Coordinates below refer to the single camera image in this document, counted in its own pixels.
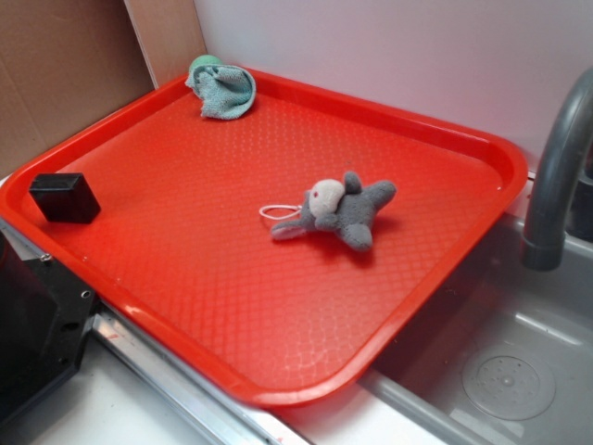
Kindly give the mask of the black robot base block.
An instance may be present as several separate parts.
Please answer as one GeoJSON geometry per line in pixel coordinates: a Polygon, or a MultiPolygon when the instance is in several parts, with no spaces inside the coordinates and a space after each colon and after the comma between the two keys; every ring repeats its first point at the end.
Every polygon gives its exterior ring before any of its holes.
{"type": "Polygon", "coordinates": [[[24,260],[1,237],[2,426],[79,371],[97,305],[61,262],[24,260]]]}

